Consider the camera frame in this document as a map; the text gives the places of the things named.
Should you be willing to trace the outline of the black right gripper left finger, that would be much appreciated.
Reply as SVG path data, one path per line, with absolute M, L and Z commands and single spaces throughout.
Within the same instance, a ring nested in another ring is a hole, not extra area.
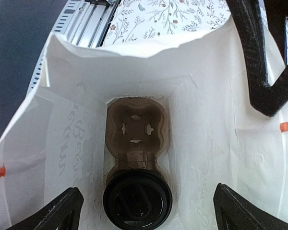
M 78 230 L 84 197 L 77 187 L 70 187 L 41 210 L 10 230 Z

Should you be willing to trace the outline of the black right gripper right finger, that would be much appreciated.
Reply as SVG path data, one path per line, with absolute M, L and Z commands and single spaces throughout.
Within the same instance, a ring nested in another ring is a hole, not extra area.
M 225 184 L 217 185 L 213 202 L 219 230 L 288 230 L 288 223 L 262 211 Z

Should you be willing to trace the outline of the brown cardboard cup carrier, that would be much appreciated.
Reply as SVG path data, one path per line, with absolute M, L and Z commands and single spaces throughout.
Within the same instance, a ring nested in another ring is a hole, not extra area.
M 168 181 L 157 159 L 169 148 L 169 118 L 158 102 L 141 97 L 120 98 L 107 110 L 105 145 L 115 159 L 106 182 L 123 170 L 144 169 Z

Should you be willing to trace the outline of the white paper takeout bag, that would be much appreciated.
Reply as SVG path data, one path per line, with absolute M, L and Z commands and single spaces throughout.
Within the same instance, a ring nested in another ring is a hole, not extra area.
M 88 49 L 52 34 L 41 80 L 0 138 L 0 230 L 69 187 L 79 228 L 112 230 L 102 202 L 123 169 L 156 170 L 173 209 L 163 230 L 215 230 L 226 184 L 288 223 L 288 102 L 267 117 L 250 104 L 233 19 L 212 32 Z

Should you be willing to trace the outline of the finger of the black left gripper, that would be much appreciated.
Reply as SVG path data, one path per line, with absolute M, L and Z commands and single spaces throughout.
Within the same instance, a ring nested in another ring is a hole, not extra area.
M 288 64 L 276 82 L 269 85 L 259 2 L 229 0 L 227 4 L 242 44 L 250 104 L 263 115 L 273 117 L 288 101 Z M 268 27 L 276 39 L 281 61 L 284 61 L 287 57 L 285 30 L 288 0 L 266 0 L 264 4 Z

